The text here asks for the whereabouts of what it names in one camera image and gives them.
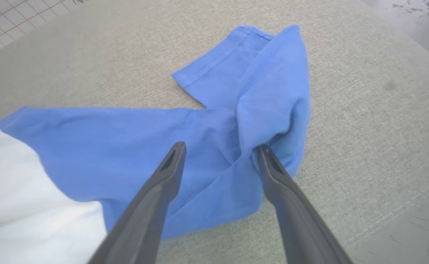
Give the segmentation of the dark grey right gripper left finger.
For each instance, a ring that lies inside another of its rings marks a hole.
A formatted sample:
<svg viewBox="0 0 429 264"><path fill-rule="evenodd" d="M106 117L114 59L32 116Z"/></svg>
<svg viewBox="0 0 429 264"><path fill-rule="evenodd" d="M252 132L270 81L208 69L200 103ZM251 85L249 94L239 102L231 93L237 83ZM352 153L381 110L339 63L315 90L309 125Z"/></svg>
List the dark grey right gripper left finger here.
<svg viewBox="0 0 429 264"><path fill-rule="evenodd" d="M186 144L176 142L104 239L90 264L154 264L170 202L178 195Z"/></svg>

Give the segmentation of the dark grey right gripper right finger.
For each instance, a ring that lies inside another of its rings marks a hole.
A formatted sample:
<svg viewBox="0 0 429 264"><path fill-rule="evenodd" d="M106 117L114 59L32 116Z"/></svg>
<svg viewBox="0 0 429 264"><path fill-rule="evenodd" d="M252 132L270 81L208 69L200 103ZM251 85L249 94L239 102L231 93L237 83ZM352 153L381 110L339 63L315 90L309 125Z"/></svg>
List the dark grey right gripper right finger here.
<svg viewBox="0 0 429 264"><path fill-rule="evenodd" d="M268 145L257 147L260 179L278 218L288 264L350 264L345 250Z"/></svg>

